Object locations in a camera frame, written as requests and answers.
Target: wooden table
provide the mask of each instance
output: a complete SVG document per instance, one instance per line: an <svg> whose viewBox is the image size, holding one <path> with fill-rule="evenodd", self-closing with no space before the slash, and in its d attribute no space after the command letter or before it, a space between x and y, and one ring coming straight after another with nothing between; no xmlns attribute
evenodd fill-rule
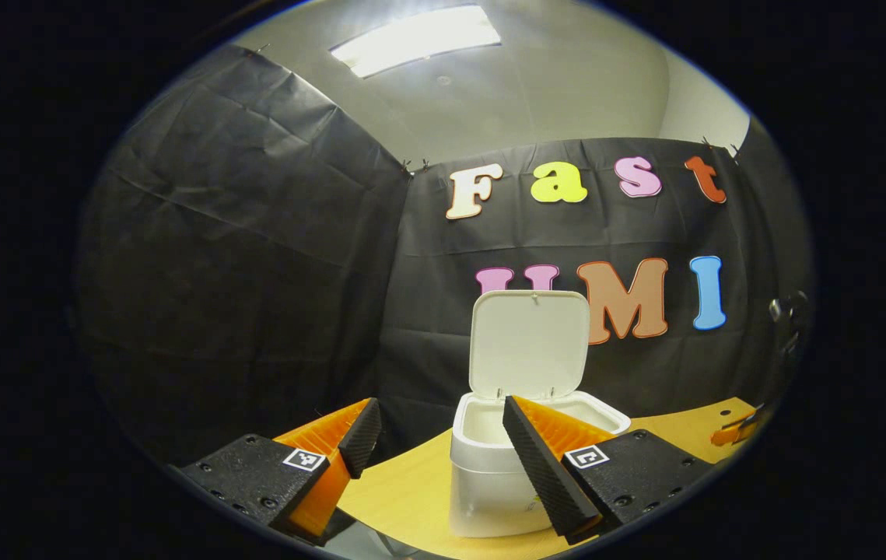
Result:
<svg viewBox="0 0 886 560"><path fill-rule="evenodd" d="M721 411L730 414L721 415ZM632 418L633 429L646 429L695 457L716 464L738 446L714 446L709 436L732 418L753 411L739 398L659 417ZM570 545L552 528L496 538L463 538L450 534L450 433L393 460L364 470L350 482L339 508L373 529L404 544L460 560L536 560Z"/></svg>

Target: yellow letter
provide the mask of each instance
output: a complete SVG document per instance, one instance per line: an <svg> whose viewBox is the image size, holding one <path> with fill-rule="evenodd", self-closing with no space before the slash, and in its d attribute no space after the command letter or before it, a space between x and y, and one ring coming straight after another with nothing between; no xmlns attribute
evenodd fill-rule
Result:
<svg viewBox="0 0 886 560"><path fill-rule="evenodd" d="M577 275L588 284L588 305L591 306L588 344L602 344L611 337L605 327L606 313L616 336L621 339L626 338L637 312L639 322L632 329L632 336L643 339L666 333L664 272L667 272L666 260L644 259L636 268L627 291L616 269L609 263L589 262L579 266Z"/></svg>
<svg viewBox="0 0 886 560"><path fill-rule="evenodd" d="M492 178L499 180L502 173L502 166L497 163L454 171L450 175L453 180L453 206L446 211L446 217L452 220L468 219L481 213L481 205L474 201L474 196L479 195L482 201L487 201L492 196Z"/></svg>
<svg viewBox="0 0 886 560"><path fill-rule="evenodd" d="M536 182L532 184L532 198L539 202L581 202L588 189L581 187L581 172L570 163L543 163L532 171Z"/></svg>

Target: white plastic container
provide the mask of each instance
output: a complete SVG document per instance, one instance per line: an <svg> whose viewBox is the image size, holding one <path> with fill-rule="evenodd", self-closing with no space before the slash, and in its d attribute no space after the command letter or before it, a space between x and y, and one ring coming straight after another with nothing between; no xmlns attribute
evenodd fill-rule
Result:
<svg viewBox="0 0 886 560"><path fill-rule="evenodd" d="M495 290L474 304L472 393L457 406L450 461L450 531L499 537L550 527L502 425L516 394L612 433L630 418L576 390L588 356L588 301L577 292Z"/></svg>

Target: ceiling light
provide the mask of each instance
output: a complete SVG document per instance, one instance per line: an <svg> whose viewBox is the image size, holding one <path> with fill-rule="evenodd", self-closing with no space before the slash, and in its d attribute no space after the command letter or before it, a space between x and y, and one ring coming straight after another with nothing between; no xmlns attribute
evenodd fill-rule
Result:
<svg viewBox="0 0 886 560"><path fill-rule="evenodd" d="M500 42L481 6L458 6L392 22L330 52L353 74L365 78L433 54Z"/></svg>

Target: container lid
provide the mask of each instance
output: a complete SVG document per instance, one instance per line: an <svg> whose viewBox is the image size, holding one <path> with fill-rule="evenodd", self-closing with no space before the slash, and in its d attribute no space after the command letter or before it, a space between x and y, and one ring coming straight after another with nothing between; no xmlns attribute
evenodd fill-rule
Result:
<svg viewBox="0 0 886 560"><path fill-rule="evenodd" d="M577 292L486 292L471 322L471 390L483 398L571 393L584 376L589 316Z"/></svg>

